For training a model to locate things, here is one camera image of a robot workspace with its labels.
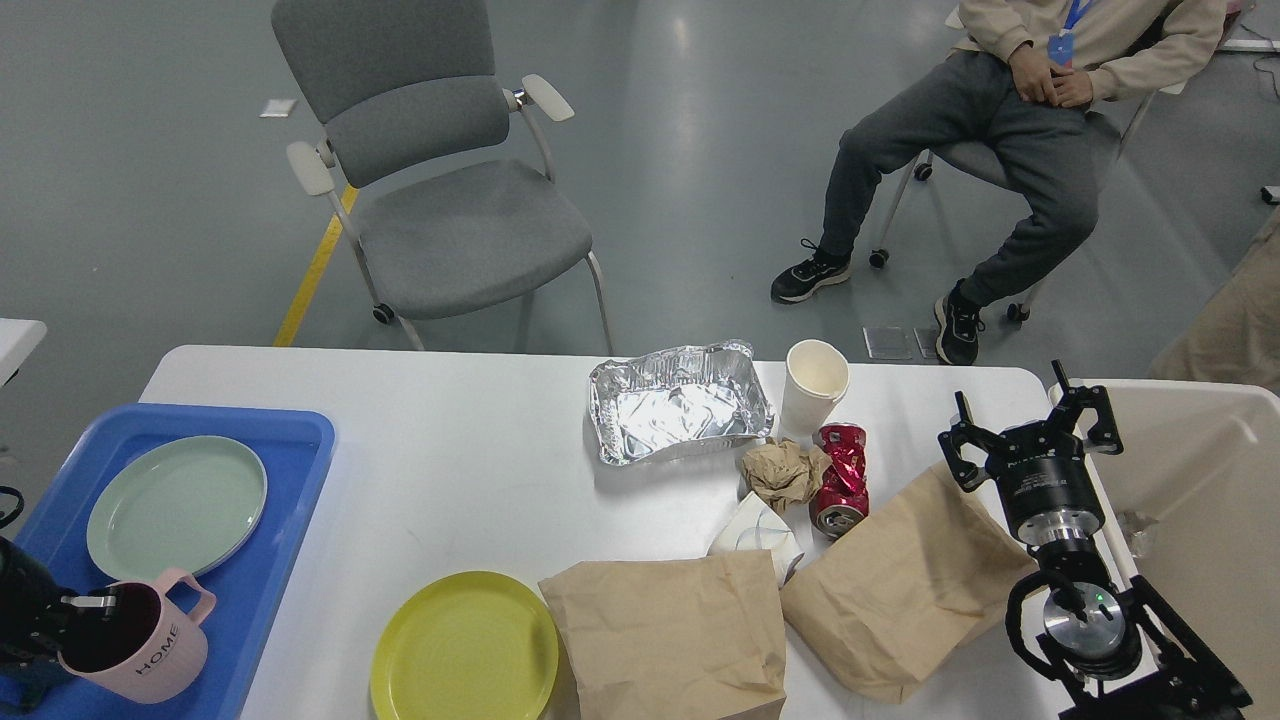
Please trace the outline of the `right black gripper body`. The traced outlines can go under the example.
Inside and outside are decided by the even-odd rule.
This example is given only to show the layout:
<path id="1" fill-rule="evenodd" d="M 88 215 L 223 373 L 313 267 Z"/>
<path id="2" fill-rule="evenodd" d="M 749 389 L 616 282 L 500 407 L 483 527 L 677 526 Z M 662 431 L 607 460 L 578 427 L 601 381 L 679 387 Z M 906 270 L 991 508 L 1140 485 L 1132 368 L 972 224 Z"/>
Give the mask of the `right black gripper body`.
<path id="1" fill-rule="evenodd" d="M 1047 421 L 1010 427 L 991 450 L 986 470 L 995 480 L 1007 528 L 1027 546 L 1084 541 L 1105 524 L 1105 511 L 1084 464 L 1084 443 L 1073 430 Z"/>

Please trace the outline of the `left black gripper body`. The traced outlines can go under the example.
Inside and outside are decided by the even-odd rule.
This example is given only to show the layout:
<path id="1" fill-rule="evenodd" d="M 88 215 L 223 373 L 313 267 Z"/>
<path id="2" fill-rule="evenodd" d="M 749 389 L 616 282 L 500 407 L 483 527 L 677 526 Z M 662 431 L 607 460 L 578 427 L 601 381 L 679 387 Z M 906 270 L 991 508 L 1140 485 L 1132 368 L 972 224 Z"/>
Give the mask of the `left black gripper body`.
<path id="1" fill-rule="evenodd" d="M 1 666 L 5 673 L 51 661 L 61 651 L 70 588 L 6 538 L 1 539 Z"/>

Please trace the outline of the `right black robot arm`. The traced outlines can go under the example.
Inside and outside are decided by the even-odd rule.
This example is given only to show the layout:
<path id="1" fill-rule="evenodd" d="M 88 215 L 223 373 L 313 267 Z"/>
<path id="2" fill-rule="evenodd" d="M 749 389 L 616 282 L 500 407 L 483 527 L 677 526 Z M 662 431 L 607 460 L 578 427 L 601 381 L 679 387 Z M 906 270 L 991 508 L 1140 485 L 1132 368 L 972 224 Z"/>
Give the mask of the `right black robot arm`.
<path id="1" fill-rule="evenodd" d="M 1047 418 L 992 432 L 956 392 L 957 420 L 938 437 L 957 487 L 992 480 L 1010 536 L 1036 569 L 1011 588 L 1004 626 L 1014 653 L 1059 682 L 1065 719 L 1239 719 L 1249 692 L 1140 575 L 1121 589 L 1094 536 L 1105 507 L 1085 469 L 1091 452 L 1124 450 L 1103 386 L 1073 386 Z"/>

